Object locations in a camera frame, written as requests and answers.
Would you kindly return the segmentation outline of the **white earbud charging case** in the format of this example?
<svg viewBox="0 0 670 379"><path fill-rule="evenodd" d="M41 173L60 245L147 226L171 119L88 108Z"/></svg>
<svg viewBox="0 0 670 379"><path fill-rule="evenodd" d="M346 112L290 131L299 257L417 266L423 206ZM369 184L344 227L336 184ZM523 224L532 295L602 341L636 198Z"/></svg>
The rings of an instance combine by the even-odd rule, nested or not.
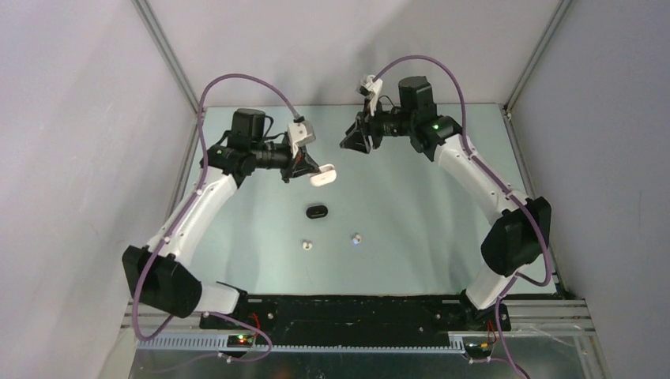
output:
<svg viewBox="0 0 670 379"><path fill-rule="evenodd" d="M333 183L337 179L337 170L332 164L325 164L318 168L318 172L311 174L309 182L314 187L322 187Z"/></svg>

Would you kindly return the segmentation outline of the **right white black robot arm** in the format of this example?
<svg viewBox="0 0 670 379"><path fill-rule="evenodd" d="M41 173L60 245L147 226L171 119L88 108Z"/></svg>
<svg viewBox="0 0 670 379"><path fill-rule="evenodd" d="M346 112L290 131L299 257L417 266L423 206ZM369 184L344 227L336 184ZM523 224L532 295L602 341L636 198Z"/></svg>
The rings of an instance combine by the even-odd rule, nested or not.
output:
<svg viewBox="0 0 670 379"><path fill-rule="evenodd" d="M439 114L426 77L400 80L400 103L389 110L378 101L381 90L382 80L376 76L362 80L358 91L364 97L363 109L340 147L368 154L385 137L408 137L418 153L468 191L491 225L480 247L483 266L465 288L467 301L459 309L461 323L479 330L491 320L489 307L504 296L512 279L547 253L551 206L542 197L515 189L487 165L463 126Z"/></svg>

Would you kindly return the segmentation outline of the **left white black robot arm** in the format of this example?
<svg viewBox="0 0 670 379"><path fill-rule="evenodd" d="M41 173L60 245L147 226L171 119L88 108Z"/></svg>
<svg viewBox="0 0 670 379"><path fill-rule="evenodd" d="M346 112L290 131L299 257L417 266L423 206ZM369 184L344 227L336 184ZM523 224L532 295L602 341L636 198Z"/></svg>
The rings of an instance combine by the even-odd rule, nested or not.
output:
<svg viewBox="0 0 670 379"><path fill-rule="evenodd" d="M277 170L283 182L308 175L320 166L309 156L314 128L298 117L282 140L265 135L268 115L240 108L231 128L210 146L200 162L198 181L159 232L142 247L129 246L122 255L133 300L185 318L195 312L218 312L229 328L242 328L250 308L240 302L242 290L225 283L204 284L188 269L196 248L220 208L257 169Z"/></svg>

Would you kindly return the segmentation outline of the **black earbud charging case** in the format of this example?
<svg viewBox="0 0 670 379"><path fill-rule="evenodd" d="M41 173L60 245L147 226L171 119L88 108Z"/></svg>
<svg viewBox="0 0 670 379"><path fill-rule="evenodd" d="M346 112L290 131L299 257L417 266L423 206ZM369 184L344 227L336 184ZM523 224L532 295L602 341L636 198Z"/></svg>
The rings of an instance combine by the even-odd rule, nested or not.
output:
<svg viewBox="0 0 670 379"><path fill-rule="evenodd" d="M317 220L326 217L329 209L325 205L312 205L306 209L305 214L309 220Z"/></svg>

